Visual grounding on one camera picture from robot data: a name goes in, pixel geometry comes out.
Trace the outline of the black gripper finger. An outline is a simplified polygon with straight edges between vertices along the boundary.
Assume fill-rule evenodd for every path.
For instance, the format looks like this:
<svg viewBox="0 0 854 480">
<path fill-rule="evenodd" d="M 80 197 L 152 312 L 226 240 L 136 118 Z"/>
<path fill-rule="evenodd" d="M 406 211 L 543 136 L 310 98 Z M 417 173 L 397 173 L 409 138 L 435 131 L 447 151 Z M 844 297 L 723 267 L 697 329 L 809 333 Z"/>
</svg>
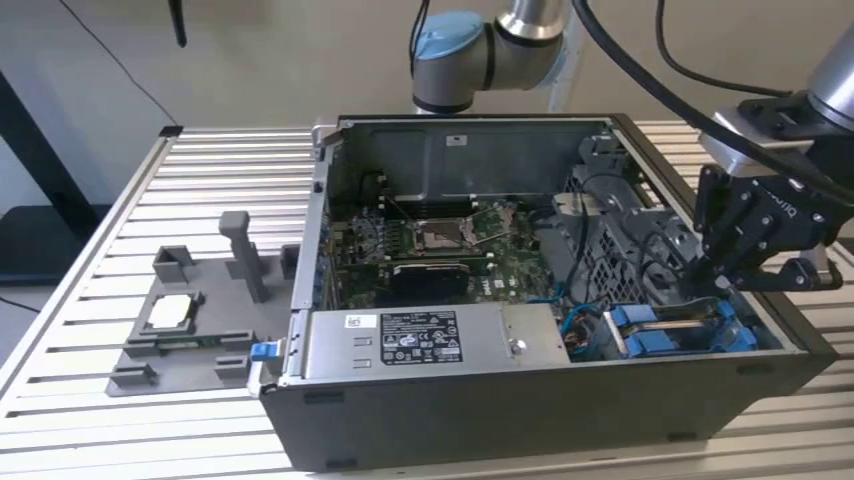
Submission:
<svg viewBox="0 0 854 480">
<path fill-rule="evenodd" d="M 706 288 L 729 272 L 738 254 L 738 230 L 754 204 L 753 184 L 733 177 L 718 165 L 701 169 L 694 230 L 701 234 L 701 253 L 690 266 L 690 286 Z"/>
<path fill-rule="evenodd" d="M 830 291 L 842 287 L 842 273 L 832 260 L 816 264 L 798 257 L 789 259 L 777 273 L 762 269 L 741 270 L 729 277 L 729 281 L 742 291 Z"/>
</svg>

